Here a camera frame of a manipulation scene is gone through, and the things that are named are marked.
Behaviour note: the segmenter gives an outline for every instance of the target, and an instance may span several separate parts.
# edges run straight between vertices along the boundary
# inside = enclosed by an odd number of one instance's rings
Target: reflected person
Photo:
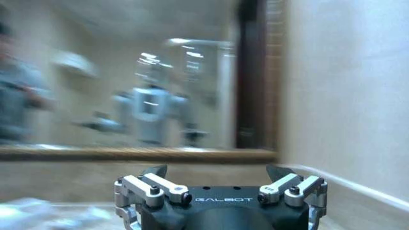
[[[50,109],[51,93],[40,72],[12,55],[10,27],[0,22],[0,144],[27,143],[28,109]]]

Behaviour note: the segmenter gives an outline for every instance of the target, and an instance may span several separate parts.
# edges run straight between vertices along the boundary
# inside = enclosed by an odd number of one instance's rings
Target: bolt head
[[[160,193],[160,188],[156,185],[154,185],[151,187],[151,195],[158,195],[159,193]]]
[[[182,196],[182,205],[188,205],[192,201],[192,194],[184,193]]]
[[[289,192],[295,195],[299,195],[300,194],[300,188],[297,186],[292,186],[289,188]]]
[[[268,196],[265,194],[259,194],[257,200],[261,204],[267,204],[268,203]]]

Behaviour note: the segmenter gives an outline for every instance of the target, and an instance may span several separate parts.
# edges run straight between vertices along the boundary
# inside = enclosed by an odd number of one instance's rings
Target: silver metal link
[[[116,207],[115,213],[123,218],[127,230],[142,230],[142,225],[138,221],[139,213],[132,206]]]
[[[284,194],[285,190],[296,186],[300,182],[301,177],[291,173],[275,183],[261,186],[259,192],[265,195],[268,199],[264,204],[277,203],[280,201],[280,195]]]
[[[327,208],[309,207],[308,230],[317,230],[320,218],[327,215]]]
[[[150,184],[159,186],[164,190],[171,202],[178,204],[183,203],[183,195],[190,192],[187,186],[172,183],[154,173],[146,174],[144,178]]]
[[[123,194],[128,196],[135,193],[150,207],[160,207],[164,204],[164,191],[160,189],[158,194],[151,194],[151,188],[151,185],[132,175],[123,178]]]
[[[115,181],[114,183],[114,192],[122,193],[123,192],[123,183],[119,181]]]
[[[317,176],[309,176],[299,185],[299,192],[292,193],[289,189],[284,192],[284,201],[289,206],[300,207],[304,205],[304,199],[324,183],[324,179]]]
[[[324,182],[320,188],[305,198],[305,202],[315,207],[327,207],[328,184]]]
[[[124,196],[122,193],[115,193],[115,205],[118,207],[127,207],[131,204],[132,203],[131,203],[130,198],[127,196]]]

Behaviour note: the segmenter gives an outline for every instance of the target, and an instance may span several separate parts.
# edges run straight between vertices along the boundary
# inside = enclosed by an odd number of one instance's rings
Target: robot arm
[[[207,132],[198,130],[192,103],[188,97],[172,96],[172,117],[179,119],[183,127],[184,145],[198,147],[198,140],[207,135]]]
[[[102,112],[95,112],[95,121],[92,122],[75,122],[75,125],[91,128],[100,132],[111,133],[128,133],[131,116],[132,116],[132,100],[126,92],[122,92],[114,96],[118,104],[119,121],[108,119],[108,115]]]

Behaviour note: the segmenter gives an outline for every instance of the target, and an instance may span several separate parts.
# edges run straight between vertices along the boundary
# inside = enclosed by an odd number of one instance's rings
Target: ceiling
[[[222,40],[236,0],[52,0],[94,34]]]

